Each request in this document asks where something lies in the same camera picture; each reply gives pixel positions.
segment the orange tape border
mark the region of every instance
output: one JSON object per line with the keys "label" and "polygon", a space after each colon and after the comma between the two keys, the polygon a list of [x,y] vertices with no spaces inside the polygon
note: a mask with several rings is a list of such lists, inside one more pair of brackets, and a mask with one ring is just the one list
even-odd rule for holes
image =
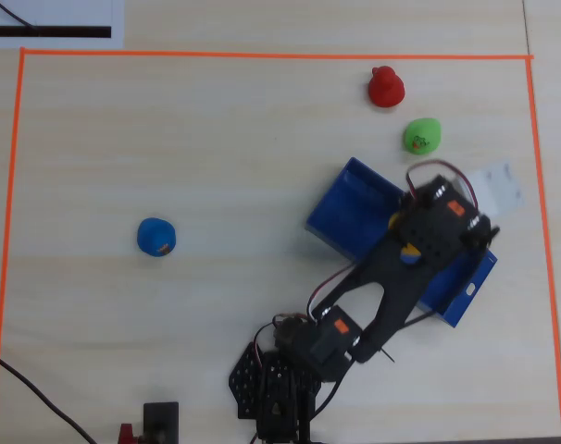
{"label": "orange tape border", "polygon": [[212,58],[255,58],[255,59],[293,59],[293,60],[524,60],[530,100],[531,131],[533,150],[538,176],[538,192],[540,194],[540,209],[542,213],[542,231],[546,266],[548,272],[548,286],[550,292],[550,307],[555,344],[556,384],[558,389],[558,403],[561,420],[561,347],[558,326],[558,311],[556,304],[554,268],[548,215],[544,193],[542,156],[540,152],[540,137],[536,116],[535,94],[531,74],[531,60],[533,55],[396,55],[396,54],[283,54],[283,53],[230,53],[230,52],[199,52],[199,51],[95,51],[95,50],[54,50],[54,49],[19,49],[18,80],[13,112],[13,130],[11,137],[11,153],[9,156],[9,171],[6,192],[5,232],[3,236],[3,258],[0,280],[0,354],[3,336],[3,322],[5,315],[6,277],[9,259],[9,245],[11,235],[11,215],[13,207],[13,190],[15,181],[15,163],[17,159],[19,136],[19,112],[21,109],[21,94],[23,91],[23,71],[26,55],[37,56],[159,56],[159,57],[212,57]]}

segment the blue box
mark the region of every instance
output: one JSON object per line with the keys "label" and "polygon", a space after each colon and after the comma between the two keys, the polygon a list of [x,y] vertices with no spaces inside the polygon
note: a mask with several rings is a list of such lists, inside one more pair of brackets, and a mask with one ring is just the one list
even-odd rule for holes
{"label": "blue box", "polygon": [[[307,219],[306,229],[346,257],[360,260],[387,231],[403,195],[389,180],[352,157]],[[475,260],[467,254],[458,257],[429,284],[418,307],[434,310],[471,282],[439,312],[442,320],[455,327],[497,259],[488,251],[478,268]]]}

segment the green rubber duck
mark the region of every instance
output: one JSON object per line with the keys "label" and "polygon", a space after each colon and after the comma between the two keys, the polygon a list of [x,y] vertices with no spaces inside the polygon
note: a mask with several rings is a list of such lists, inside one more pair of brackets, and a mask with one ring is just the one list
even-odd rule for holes
{"label": "green rubber duck", "polygon": [[408,124],[404,145],[412,154],[428,154],[441,143],[441,123],[436,118],[417,118]]}

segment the yellow object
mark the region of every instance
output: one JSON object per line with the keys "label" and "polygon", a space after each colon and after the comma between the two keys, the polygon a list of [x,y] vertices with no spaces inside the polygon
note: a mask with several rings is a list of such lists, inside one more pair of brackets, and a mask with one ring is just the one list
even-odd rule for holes
{"label": "yellow object", "polygon": [[[395,223],[395,221],[398,219],[398,216],[400,215],[400,213],[394,213],[392,215],[392,217],[390,217],[390,220],[388,221],[388,229],[391,229],[393,227],[393,224]],[[400,254],[404,254],[406,256],[420,256],[420,251],[418,250],[417,247],[415,247],[414,245],[412,245],[410,242],[402,249],[402,251],[400,252]]]}

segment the blue rubber duck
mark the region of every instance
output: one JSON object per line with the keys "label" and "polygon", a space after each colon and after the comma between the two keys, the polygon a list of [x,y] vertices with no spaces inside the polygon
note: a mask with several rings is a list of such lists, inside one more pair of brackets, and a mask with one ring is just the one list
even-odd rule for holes
{"label": "blue rubber duck", "polygon": [[167,220],[149,217],[141,222],[136,241],[145,253],[165,256],[176,246],[176,230]]}

